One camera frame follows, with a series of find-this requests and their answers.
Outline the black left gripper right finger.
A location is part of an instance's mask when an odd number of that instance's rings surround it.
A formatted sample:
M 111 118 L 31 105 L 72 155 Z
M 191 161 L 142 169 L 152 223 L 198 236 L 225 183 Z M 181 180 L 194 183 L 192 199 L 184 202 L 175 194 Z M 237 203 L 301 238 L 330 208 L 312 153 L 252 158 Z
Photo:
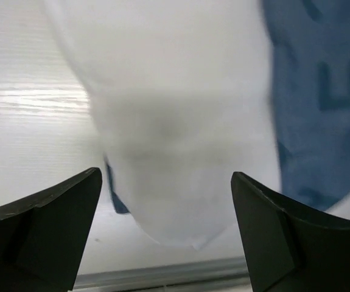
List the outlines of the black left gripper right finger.
M 231 190 L 254 291 L 350 291 L 350 220 L 236 172 Z

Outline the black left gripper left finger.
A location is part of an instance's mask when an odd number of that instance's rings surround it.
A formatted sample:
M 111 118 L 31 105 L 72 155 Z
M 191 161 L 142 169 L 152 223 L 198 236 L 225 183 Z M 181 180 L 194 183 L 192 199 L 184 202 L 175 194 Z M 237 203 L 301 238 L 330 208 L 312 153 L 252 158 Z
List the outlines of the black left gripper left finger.
M 102 188 L 91 167 L 0 206 L 0 291 L 71 291 Z

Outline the white pillow with yellow edge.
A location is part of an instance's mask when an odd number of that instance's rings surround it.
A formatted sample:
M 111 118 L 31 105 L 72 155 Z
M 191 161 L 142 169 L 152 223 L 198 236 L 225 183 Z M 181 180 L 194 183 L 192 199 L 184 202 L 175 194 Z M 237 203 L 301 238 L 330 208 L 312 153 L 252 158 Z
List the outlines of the white pillow with yellow edge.
M 234 224 L 230 180 L 278 189 L 259 1 L 44 1 L 115 193 L 152 239 L 201 249 Z

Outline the blue cartoon print pillowcase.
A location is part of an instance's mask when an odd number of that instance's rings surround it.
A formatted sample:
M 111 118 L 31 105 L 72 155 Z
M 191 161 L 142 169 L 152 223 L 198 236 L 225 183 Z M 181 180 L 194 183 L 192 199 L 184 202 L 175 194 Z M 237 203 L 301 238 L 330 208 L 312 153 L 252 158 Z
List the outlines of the blue cartoon print pillowcase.
M 284 193 L 327 209 L 350 192 L 332 145 L 350 130 L 350 1 L 259 1 Z

